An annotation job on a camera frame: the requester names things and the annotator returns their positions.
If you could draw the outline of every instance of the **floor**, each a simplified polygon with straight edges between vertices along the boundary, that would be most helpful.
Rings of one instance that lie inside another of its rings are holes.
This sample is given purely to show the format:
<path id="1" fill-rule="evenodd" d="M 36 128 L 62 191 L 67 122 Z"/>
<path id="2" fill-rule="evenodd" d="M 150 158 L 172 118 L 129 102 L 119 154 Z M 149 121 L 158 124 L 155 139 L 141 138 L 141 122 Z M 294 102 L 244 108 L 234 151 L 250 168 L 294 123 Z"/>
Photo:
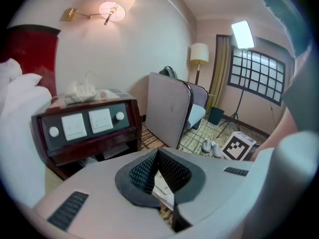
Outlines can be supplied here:
<path id="1" fill-rule="evenodd" d="M 219 135 L 219 133 L 224 129 L 226 123 L 224 123 L 222 126 L 217 126 L 208 122 L 206 118 L 202 119 L 197 130 L 190 129 L 185 132 L 180 141 L 180 145 L 178 147 L 179 150 L 197 155 L 212 156 L 212 154 L 206 153 L 201 149 L 201 144 L 205 140 L 205 138 L 213 139 L 216 143 L 220 145 L 220 147 L 222 147 L 226 143 L 228 137 L 230 137 L 232 132 L 238 131 L 236 125 L 234 123 L 230 123 L 229 126 L 225 129 L 225 131 L 220 135 L 220 137 L 216 138 Z M 240 131 L 249 136 L 250 138 L 254 139 L 257 142 L 257 144 L 262 144 L 267 140 L 267 137 L 257 132 L 251 131 L 244 126 L 240 126 Z M 150 131 L 148 131 L 148 129 L 143 124 L 142 149 L 151 149 L 158 147 L 167 146 L 163 142 L 161 142 L 155 135 L 153 135 Z M 162 205 L 159 215 L 169 226 L 171 226 L 173 213 L 169 208 Z"/>

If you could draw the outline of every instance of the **white lampshade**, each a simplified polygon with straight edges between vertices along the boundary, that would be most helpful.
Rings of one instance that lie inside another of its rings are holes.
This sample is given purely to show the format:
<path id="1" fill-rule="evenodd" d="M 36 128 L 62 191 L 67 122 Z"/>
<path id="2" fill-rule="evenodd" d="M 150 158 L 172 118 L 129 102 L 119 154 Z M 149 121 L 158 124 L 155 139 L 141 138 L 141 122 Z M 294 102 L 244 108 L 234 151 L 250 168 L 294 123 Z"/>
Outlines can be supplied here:
<path id="1" fill-rule="evenodd" d="M 135 0 L 105 0 L 99 7 L 99 13 L 102 17 L 109 16 L 111 8 L 116 8 L 116 12 L 110 17 L 111 21 L 120 21 L 125 18 L 128 11 L 131 9 Z"/>
<path id="2" fill-rule="evenodd" d="M 248 49 L 255 46 L 253 35 L 251 34 L 250 27 L 246 20 L 234 23 L 231 27 L 239 49 Z"/>
<path id="3" fill-rule="evenodd" d="M 195 64 L 209 62 L 208 46 L 204 43 L 195 43 L 190 48 L 190 60 Z"/>

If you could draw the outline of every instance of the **light switch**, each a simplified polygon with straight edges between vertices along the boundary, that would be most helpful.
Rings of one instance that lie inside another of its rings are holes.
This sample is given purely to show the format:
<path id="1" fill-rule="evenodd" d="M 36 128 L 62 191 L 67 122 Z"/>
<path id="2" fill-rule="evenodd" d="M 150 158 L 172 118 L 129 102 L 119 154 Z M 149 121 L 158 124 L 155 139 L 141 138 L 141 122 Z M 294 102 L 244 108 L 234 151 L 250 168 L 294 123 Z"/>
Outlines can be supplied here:
<path id="1" fill-rule="evenodd" d="M 67 141 L 87 136 L 82 114 L 61 117 Z"/>
<path id="2" fill-rule="evenodd" d="M 113 128 L 111 114 L 108 108 L 89 111 L 89 117 L 93 133 L 99 133 Z"/>

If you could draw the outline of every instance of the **white sneaker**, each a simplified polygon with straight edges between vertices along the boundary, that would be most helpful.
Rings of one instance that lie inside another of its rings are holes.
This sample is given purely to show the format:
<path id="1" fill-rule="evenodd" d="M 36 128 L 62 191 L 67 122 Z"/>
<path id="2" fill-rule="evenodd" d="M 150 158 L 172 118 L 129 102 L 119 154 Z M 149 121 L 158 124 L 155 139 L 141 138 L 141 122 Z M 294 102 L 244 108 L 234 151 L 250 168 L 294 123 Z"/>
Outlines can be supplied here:
<path id="1" fill-rule="evenodd" d="M 222 158 L 222 151 L 220 149 L 220 146 L 214 141 L 211 141 L 211 152 L 214 157 Z"/>
<path id="2" fill-rule="evenodd" d="M 209 138 L 206 138 L 204 140 L 204 142 L 201 144 L 202 150 L 205 152 L 208 152 L 208 153 L 211 152 L 211 147 L 212 147 L 211 139 L 209 139 Z"/>

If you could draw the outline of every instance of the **ceiling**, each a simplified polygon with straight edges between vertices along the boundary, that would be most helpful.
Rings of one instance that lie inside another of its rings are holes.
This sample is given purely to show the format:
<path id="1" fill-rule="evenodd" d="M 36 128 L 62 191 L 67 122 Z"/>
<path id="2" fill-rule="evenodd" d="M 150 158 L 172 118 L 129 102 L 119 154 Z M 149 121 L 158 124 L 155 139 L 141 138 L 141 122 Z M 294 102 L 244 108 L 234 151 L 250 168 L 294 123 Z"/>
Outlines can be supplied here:
<path id="1" fill-rule="evenodd" d="M 262 0 L 184 0 L 197 19 L 247 19 L 284 31 Z"/>

